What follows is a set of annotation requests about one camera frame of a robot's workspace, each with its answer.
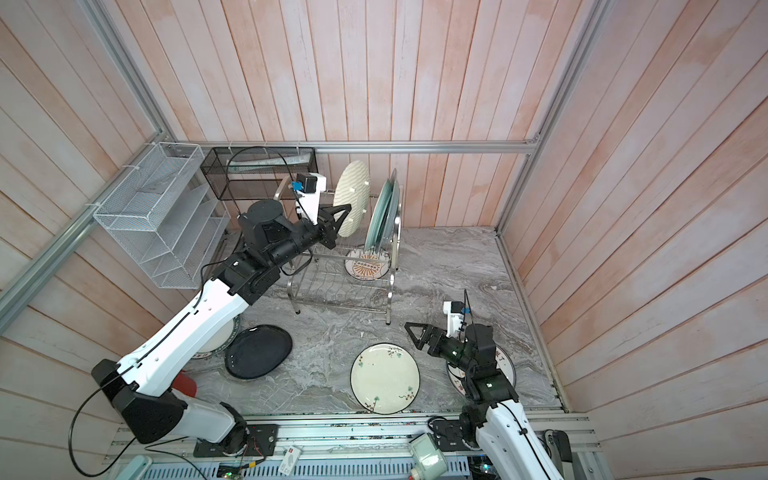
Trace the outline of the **yellow woven plate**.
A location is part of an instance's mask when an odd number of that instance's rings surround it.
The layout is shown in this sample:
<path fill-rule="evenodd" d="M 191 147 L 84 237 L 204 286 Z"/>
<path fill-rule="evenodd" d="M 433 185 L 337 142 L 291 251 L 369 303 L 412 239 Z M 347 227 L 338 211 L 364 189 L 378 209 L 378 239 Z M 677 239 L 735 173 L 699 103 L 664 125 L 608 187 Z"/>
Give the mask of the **yellow woven plate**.
<path fill-rule="evenodd" d="M 358 230 L 367 212 L 369 194 L 369 168 L 361 160 L 353 161 L 342 172 L 334 191 L 334 206 L 351 205 L 351 211 L 338 230 L 340 237 L 350 237 Z"/>

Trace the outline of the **light teal flower plate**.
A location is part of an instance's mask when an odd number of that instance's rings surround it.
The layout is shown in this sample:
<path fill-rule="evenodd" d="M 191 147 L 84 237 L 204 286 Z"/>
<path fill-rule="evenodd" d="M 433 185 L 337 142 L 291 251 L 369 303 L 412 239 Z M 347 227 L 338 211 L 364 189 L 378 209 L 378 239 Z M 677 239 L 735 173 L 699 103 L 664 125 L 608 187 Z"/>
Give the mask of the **light teal flower plate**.
<path fill-rule="evenodd" d="M 391 201 L 391 195 L 393 191 L 393 180 L 388 179 L 378 196 L 375 208 L 371 216 L 371 222 L 368 228 L 364 250 L 372 251 L 376 249 L 380 242 L 381 231 L 385 221 L 385 217 L 389 210 Z"/>

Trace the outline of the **grey green plate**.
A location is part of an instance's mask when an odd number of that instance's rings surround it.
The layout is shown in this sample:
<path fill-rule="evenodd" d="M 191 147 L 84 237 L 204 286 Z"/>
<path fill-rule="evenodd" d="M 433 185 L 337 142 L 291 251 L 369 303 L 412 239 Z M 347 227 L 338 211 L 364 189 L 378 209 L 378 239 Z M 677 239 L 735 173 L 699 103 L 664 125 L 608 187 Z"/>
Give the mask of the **grey green plate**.
<path fill-rule="evenodd" d="M 387 209 L 385 210 L 384 219 L 380 225 L 380 231 L 375 243 L 375 247 L 380 249 L 383 245 L 389 241 L 394 233 L 395 218 L 400 200 L 400 183 L 398 179 L 398 172 L 396 169 L 390 175 L 390 198 Z"/>

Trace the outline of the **cream floral plate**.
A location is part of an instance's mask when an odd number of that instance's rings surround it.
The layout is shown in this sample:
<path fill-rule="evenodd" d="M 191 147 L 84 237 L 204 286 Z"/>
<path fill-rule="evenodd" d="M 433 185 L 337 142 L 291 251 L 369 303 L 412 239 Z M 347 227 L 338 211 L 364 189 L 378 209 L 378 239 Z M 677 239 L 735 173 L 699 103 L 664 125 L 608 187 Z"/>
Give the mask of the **cream floral plate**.
<path fill-rule="evenodd" d="M 401 346 L 379 343 L 364 349 L 350 369 L 355 399 L 368 412 L 391 415 L 408 408 L 418 395 L 420 372 Z"/>

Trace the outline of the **steel wire dish rack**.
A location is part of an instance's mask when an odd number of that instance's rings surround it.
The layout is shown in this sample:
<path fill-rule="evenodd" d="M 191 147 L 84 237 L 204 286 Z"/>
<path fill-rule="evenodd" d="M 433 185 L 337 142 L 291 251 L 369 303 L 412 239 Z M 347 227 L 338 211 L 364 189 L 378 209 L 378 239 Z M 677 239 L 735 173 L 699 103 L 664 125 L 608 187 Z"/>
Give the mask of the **steel wire dish rack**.
<path fill-rule="evenodd" d="M 395 231 L 382 248 L 390 256 L 389 272 L 380 280 L 360 281 L 347 274 L 346 255 L 364 244 L 353 238 L 339 238 L 335 249 L 317 244 L 291 261 L 286 293 L 295 313 L 303 305 L 325 306 L 383 315 L 391 323 L 391 304 L 398 269 L 400 232 Z"/>

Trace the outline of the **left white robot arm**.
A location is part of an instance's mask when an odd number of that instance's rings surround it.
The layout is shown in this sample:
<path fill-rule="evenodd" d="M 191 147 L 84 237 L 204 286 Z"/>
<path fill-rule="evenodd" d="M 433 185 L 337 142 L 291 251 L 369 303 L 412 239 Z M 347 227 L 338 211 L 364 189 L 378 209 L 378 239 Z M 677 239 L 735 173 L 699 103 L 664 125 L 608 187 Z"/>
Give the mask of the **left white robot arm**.
<path fill-rule="evenodd" d="M 349 204 L 321 206 L 315 219 L 291 222 L 273 199 L 253 203 L 238 218 L 243 244 L 213 270 L 200 293 L 153 337 L 119 361 L 91 371 L 101 391 L 141 444 L 169 434 L 198 438 L 238 456 L 247 423 L 229 404 L 213 404 L 172 387 L 182 367 L 221 327 L 276 283 L 283 266 L 312 246 L 336 245 Z"/>

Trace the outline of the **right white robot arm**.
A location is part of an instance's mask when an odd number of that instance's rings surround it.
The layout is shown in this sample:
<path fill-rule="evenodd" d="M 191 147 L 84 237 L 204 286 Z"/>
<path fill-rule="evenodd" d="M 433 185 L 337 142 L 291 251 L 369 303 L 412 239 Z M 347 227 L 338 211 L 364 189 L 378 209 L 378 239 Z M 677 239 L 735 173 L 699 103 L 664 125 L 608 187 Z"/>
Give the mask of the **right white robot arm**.
<path fill-rule="evenodd" d="M 407 322 L 419 350 L 464 372 L 468 404 L 459 424 L 465 442 L 479 447 L 502 479 L 560 479 L 562 474 L 530 425 L 518 393 L 497 366 L 493 328 L 471 324 L 465 339 L 437 326 Z"/>

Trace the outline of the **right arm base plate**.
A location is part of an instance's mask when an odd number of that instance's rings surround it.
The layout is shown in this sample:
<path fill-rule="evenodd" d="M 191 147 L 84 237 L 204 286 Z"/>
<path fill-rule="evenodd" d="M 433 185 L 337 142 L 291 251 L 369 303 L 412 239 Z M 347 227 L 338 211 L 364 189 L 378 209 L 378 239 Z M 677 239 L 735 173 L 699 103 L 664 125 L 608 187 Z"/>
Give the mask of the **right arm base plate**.
<path fill-rule="evenodd" d="M 479 448 L 463 438 L 459 420 L 449 420 L 442 416 L 431 417 L 427 427 L 435 445 L 441 452 L 478 451 Z"/>

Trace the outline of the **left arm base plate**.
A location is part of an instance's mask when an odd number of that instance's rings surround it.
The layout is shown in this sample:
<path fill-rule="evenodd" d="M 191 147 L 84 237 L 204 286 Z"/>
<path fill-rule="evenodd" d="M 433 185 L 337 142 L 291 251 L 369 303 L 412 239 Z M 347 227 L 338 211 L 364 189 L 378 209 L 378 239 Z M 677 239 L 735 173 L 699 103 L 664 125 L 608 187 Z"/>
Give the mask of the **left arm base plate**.
<path fill-rule="evenodd" d="M 279 426 L 277 424 L 249 424 L 245 430 L 244 443 L 233 453 L 226 453 L 222 444 L 214 444 L 198 440 L 193 450 L 194 458 L 256 456 L 259 458 L 272 456 L 278 440 Z"/>

